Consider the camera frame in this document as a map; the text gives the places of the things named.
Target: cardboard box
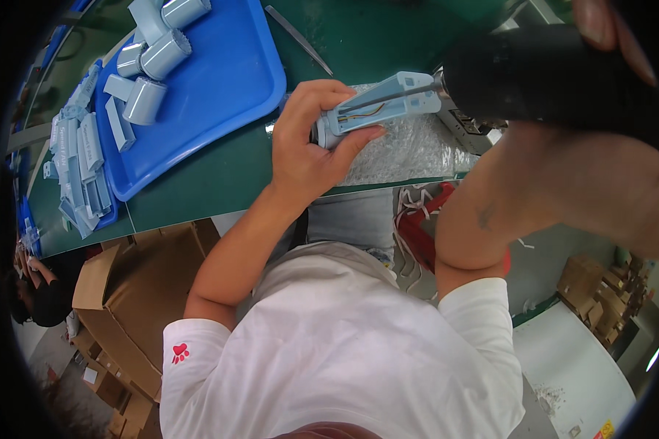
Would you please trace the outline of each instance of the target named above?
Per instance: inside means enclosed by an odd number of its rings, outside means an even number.
[[[572,256],[567,260],[556,284],[556,290],[582,319],[595,305],[593,296],[603,272],[603,266],[588,255]]]
[[[631,296],[631,294],[629,292],[622,292],[622,293],[618,294],[618,297],[620,297],[620,300],[625,304],[627,304],[630,301],[630,296]]]
[[[628,278],[628,272],[630,271],[629,266],[625,267],[617,267],[617,266],[611,266],[608,269],[611,273],[613,273],[616,277],[625,280]]]
[[[100,246],[103,248],[103,251],[112,249],[119,245],[120,251],[125,251],[127,247],[134,244],[134,239],[131,235],[115,238],[114,240],[100,242]]]
[[[124,419],[124,416],[122,416],[117,410],[114,410],[112,412],[112,420],[110,420],[110,423],[107,425],[107,430],[112,433],[115,438],[119,438],[122,436],[122,430],[124,429],[126,422],[127,420]]]
[[[107,353],[103,350],[100,352],[100,355],[97,356],[96,361],[103,366],[104,368],[107,369],[107,372],[116,375],[117,372],[119,371],[119,366],[117,363],[114,362],[110,356],[107,355]]]
[[[85,374],[89,373],[89,369],[97,373],[95,383],[91,383],[86,379]],[[126,399],[126,393],[128,393],[113,374],[107,372],[106,368],[95,362],[88,363],[83,382],[112,408],[121,407],[124,399]]]
[[[124,417],[129,425],[127,437],[137,439],[161,437],[159,409],[148,399],[133,395],[124,410]]]
[[[79,350],[82,356],[89,360],[95,361],[97,356],[102,352],[102,348],[96,342],[93,335],[88,331],[88,328],[82,327],[78,331],[78,335],[71,338],[71,342]]]
[[[169,236],[171,233],[180,233],[182,230],[188,228],[194,231],[200,249],[205,256],[210,253],[212,247],[220,240],[220,235],[217,233],[217,229],[211,218],[203,218],[190,223],[169,225],[168,227],[160,228],[159,231],[161,232],[161,236]]]
[[[616,338],[618,338],[619,332],[617,329],[611,329],[608,334],[605,336],[605,341],[610,344],[613,344]]]
[[[147,230],[146,232],[135,233],[132,236],[135,244],[145,247],[156,244],[161,239],[161,231],[159,229]]]
[[[601,317],[603,317],[603,305],[596,302],[591,311],[588,312],[588,327],[591,331],[598,326]]]
[[[625,283],[623,280],[615,276],[615,274],[610,271],[603,273],[603,283],[609,286],[613,291],[615,291],[615,293],[622,292],[625,289]]]
[[[627,306],[607,286],[599,288],[596,299],[603,306],[603,316],[598,321],[596,329],[600,334],[605,335],[617,325]]]
[[[123,252],[115,246],[81,268],[73,308],[120,371],[150,398],[161,386],[161,334],[183,317],[203,260],[197,237],[185,230]]]

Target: green workbench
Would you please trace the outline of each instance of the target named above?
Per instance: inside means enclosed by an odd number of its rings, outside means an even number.
[[[105,55],[133,28],[129,0],[101,0],[71,32],[45,74],[50,100],[30,118],[50,121],[93,61]],[[275,0],[272,4],[323,57],[334,78],[347,84],[370,83],[399,70],[431,72],[442,50],[473,31],[492,30],[505,18],[505,0]],[[326,78],[281,26],[269,20],[292,91],[302,81]],[[135,232],[183,223],[249,207],[271,180],[272,113],[201,149],[122,203],[119,220],[85,240],[62,227],[57,180],[38,176],[29,205],[41,233],[44,257]],[[41,164],[36,168],[41,171]],[[334,188],[329,194],[385,187]]]

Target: blue plastic tray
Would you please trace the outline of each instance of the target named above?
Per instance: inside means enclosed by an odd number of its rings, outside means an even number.
[[[168,92],[157,123],[132,125],[137,141],[129,151],[117,151],[103,92],[116,73],[119,50],[97,80],[105,175],[122,201],[213,140],[272,112],[285,93],[285,73],[259,0],[214,0],[212,11],[183,33],[193,54],[163,81]]]

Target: yellow wire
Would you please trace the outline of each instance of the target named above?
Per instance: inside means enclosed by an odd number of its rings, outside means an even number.
[[[348,121],[349,119],[353,119],[353,118],[355,118],[355,117],[367,117],[367,116],[373,116],[373,115],[375,115],[376,113],[378,113],[379,111],[381,111],[381,109],[383,108],[384,105],[386,105],[385,102],[383,102],[382,104],[380,104],[376,110],[374,110],[374,111],[372,111],[372,112],[370,112],[370,113],[366,113],[366,114],[363,114],[363,115],[344,116],[344,117],[340,117],[340,118],[338,118],[337,121],[338,121],[338,122],[346,122],[346,121]]]

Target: fingernail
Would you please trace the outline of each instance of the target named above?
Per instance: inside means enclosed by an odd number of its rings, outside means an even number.
[[[605,16],[598,0],[581,2],[576,18],[576,24],[581,35],[598,44],[603,42]]]
[[[371,141],[371,140],[376,140],[376,139],[378,139],[379,137],[383,137],[383,136],[386,135],[386,133],[387,133],[386,128],[381,127],[379,130],[377,130],[375,133],[373,133],[373,134],[371,135],[371,137],[369,137],[369,141]]]

